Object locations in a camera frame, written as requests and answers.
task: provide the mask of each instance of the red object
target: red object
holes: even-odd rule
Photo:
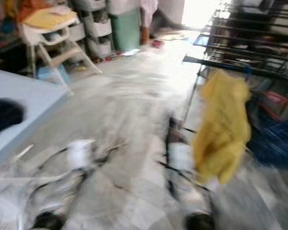
[[[160,40],[154,40],[152,42],[152,47],[157,48],[157,49],[159,49],[163,45],[164,45],[164,42]]]

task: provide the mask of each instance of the wire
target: wire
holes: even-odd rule
[[[101,158],[95,160],[95,163],[98,165],[98,167],[101,168],[105,163],[107,163],[110,160],[110,158],[113,154],[113,151],[119,149],[120,147],[121,147],[121,145],[116,145],[114,147],[108,148],[106,150],[107,155],[105,157],[101,157]]]
[[[161,161],[157,161],[157,162],[158,162],[159,164],[161,164],[162,166],[164,166],[165,168],[177,172],[179,176],[181,176],[183,179],[187,180],[188,182],[193,183],[188,177],[186,177],[186,176],[181,172],[181,170],[175,169],[175,168],[173,168],[173,167],[169,166],[168,164],[163,163],[163,162],[161,162]],[[208,188],[204,187],[204,186],[201,186],[201,185],[199,185],[199,184],[197,184],[197,183],[194,183],[194,185],[197,186],[197,187],[199,187],[199,188],[202,188],[202,189],[204,189],[204,190],[206,190],[206,191],[208,191],[208,192],[210,192],[210,190],[209,190]]]
[[[192,133],[197,133],[196,131],[194,131],[194,130],[191,130],[191,129],[189,129],[189,128],[185,128],[185,127],[182,127],[184,130],[187,130],[187,131],[189,131],[189,132],[192,132]]]
[[[48,157],[48,159],[46,159],[41,165],[38,166],[38,169],[39,169],[39,170],[43,169],[43,167],[44,167],[51,159],[53,159],[55,156],[57,156],[57,155],[65,152],[65,151],[67,151],[67,149],[68,149],[67,147],[66,147],[66,148],[63,148],[63,149],[57,151],[56,153],[54,153],[53,155],[51,155],[50,157]]]
[[[21,212],[19,214],[19,220],[18,220],[18,230],[24,230],[24,221],[23,221],[23,212],[28,204],[28,202],[32,202],[34,201],[33,197],[34,195],[42,188],[46,187],[47,185],[50,185],[50,184],[54,184],[54,183],[57,183],[63,179],[65,179],[65,177],[67,177],[67,175],[75,172],[75,171],[81,171],[83,172],[83,174],[81,175],[82,176],[82,182],[86,179],[87,177],[87,172],[85,172],[83,169],[74,169],[74,170],[71,170],[69,171],[68,173],[65,173],[65,174],[62,174],[63,176],[61,178],[59,178],[58,180],[55,180],[55,181],[52,181],[52,182],[48,182],[48,183],[45,183],[45,184],[42,184],[40,186],[38,186],[37,188],[35,188],[29,195],[29,197],[26,199],[25,203],[24,203],[24,207],[21,209]]]

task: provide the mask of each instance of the white tile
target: white tile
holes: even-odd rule
[[[277,221],[273,223],[270,230],[283,230]]]
[[[139,199],[132,217],[132,224],[141,230],[151,230],[150,227],[153,224],[165,218],[166,214],[163,211],[147,201]]]
[[[112,222],[107,216],[102,216],[98,218],[86,218],[83,219],[82,223],[80,224],[79,230],[110,230],[112,228]]]
[[[163,186],[165,183],[163,173],[153,167],[145,167],[142,171],[142,178],[156,185]]]
[[[119,214],[112,219],[111,230],[131,230],[135,226],[132,224],[132,217],[126,216],[124,214]]]
[[[115,189],[112,200],[113,204],[120,209],[121,215],[131,219],[139,197],[123,189]]]
[[[254,185],[258,193],[260,194],[261,198],[267,205],[269,210],[272,210],[272,208],[277,204],[278,199],[274,196],[273,193],[270,193],[262,188],[259,188],[258,186]]]
[[[247,179],[247,170],[245,168],[241,168],[241,169],[238,169],[237,173],[236,173],[236,177],[243,181],[243,182],[247,182],[248,179]]]
[[[185,215],[180,207],[168,211],[167,217],[174,230],[184,230],[183,220]]]
[[[168,198],[167,190],[163,184],[156,185],[141,178],[134,181],[131,192],[161,209]]]

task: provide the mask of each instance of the plastic chair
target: plastic chair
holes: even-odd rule
[[[33,78],[36,78],[36,47],[40,51],[40,55],[49,67],[51,67],[56,80],[64,86],[71,94],[72,91],[64,81],[64,78],[58,70],[58,66],[67,59],[81,55],[87,66],[93,68],[97,73],[102,71],[97,68],[86,53],[79,47],[75,41],[69,39],[68,26],[73,23],[80,23],[77,16],[72,19],[58,24],[53,30],[33,28],[25,23],[22,24],[21,36],[27,45],[27,56],[29,59],[30,67],[32,69]],[[44,46],[53,46],[65,42],[67,44],[67,51],[61,53],[56,57],[51,57]]]

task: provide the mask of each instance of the black cloth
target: black cloth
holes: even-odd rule
[[[24,108],[19,103],[0,98],[0,131],[24,120]]]

